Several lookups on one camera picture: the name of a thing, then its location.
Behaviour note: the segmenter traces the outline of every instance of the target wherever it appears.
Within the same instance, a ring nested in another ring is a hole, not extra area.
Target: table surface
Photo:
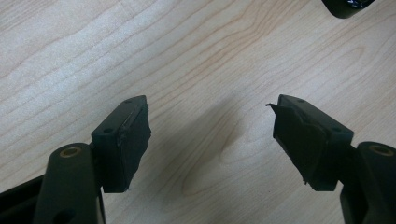
[[[108,223],[343,223],[272,138],[279,94],[396,146],[396,1],[2,0],[0,191],[147,95],[152,136]]]

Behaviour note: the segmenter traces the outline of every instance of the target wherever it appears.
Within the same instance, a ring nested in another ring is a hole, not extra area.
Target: wood grain
[[[343,223],[272,138],[265,107],[306,99],[396,146],[396,2],[348,20],[319,0],[0,1],[0,191],[45,172],[145,94],[152,137],[108,223]]]

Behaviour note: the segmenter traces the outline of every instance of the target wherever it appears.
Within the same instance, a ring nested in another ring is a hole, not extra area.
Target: black object
[[[350,145],[353,132],[307,101],[279,95],[274,138],[314,190],[344,184],[346,223],[396,223],[396,149],[374,142]]]
[[[370,6],[374,0],[322,0],[327,9],[337,18],[346,19]]]
[[[104,192],[124,192],[150,138],[146,96],[121,103],[92,133],[49,157],[44,175],[0,194],[0,223],[106,223]]]

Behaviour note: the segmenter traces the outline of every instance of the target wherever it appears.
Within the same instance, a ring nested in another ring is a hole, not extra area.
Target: screw hole
[[[369,148],[375,152],[376,154],[379,154],[381,156],[388,156],[391,157],[394,155],[393,151],[390,150],[389,148],[386,147],[381,147],[381,146],[369,146]]]
[[[104,132],[104,133],[112,133],[112,132],[113,132],[113,129],[104,129],[103,132]]]
[[[73,209],[65,209],[53,218],[54,224],[66,224],[69,223],[76,216],[76,212]]]
[[[68,147],[61,151],[60,155],[63,158],[70,158],[76,156],[81,151],[80,147]]]

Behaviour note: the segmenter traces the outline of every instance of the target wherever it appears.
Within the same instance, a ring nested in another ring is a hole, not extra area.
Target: black plastic part
[[[361,186],[354,189],[343,187],[340,194],[346,224],[361,224],[367,214],[368,204]]]
[[[396,149],[360,143],[355,165],[368,203],[363,223],[396,223]]]
[[[150,134],[146,96],[124,101],[93,131],[93,155],[104,192],[118,193],[129,188]]]
[[[36,177],[0,194],[0,223],[30,224],[35,213],[43,176]]]
[[[322,0],[327,9],[337,18],[346,19],[368,7],[374,0]]]
[[[274,138],[283,147],[305,182],[314,190],[334,190],[337,165],[350,149],[353,132],[307,101],[279,95]]]
[[[35,224],[105,223],[91,149],[75,143],[55,150],[41,186]]]

